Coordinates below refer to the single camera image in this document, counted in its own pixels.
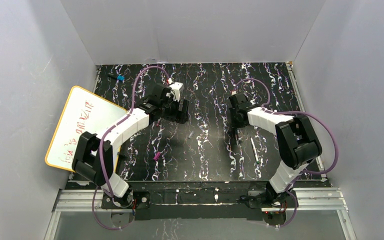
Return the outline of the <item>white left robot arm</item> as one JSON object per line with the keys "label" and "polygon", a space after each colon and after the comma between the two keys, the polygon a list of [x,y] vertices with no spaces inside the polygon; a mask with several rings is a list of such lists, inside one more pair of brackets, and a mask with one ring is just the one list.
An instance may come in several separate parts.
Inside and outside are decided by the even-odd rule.
{"label": "white left robot arm", "polygon": [[160,119],[184,124],[189,119],[189,101],[182,99],[184,84],[157,83],[146,90],[134,108],[99,134],[84,132],[78,139],[72,169],[111,197],[122,199],[129,184],[115,172],[119,148],[133,135]]}

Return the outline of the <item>black pen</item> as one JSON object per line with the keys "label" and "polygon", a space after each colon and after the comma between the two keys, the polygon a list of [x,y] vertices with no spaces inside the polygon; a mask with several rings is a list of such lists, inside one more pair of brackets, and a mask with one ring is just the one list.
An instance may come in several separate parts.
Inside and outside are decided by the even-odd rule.
{"label": "black pen", "polygon": [[236,144],[237,145],[240,145],[242,143],[242,134],[241,134],[241,130],[239,128],[236,128],[234,130],[235,132],[235,141],[236,141]]}

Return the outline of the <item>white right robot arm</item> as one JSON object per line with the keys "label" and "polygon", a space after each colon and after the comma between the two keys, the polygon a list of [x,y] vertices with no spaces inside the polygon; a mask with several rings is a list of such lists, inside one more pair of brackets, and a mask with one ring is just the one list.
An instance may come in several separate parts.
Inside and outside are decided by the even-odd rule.
{"label": "white right robot arm", "polygon": [[244,93],[233,94],[228,99],[233,128],[258,127],[276,137],[281,161],[265,190],[265,199],[275,202],[286,195],[294,181],[322,153],[311,121],[303,114],[278,114],[257,106]]}

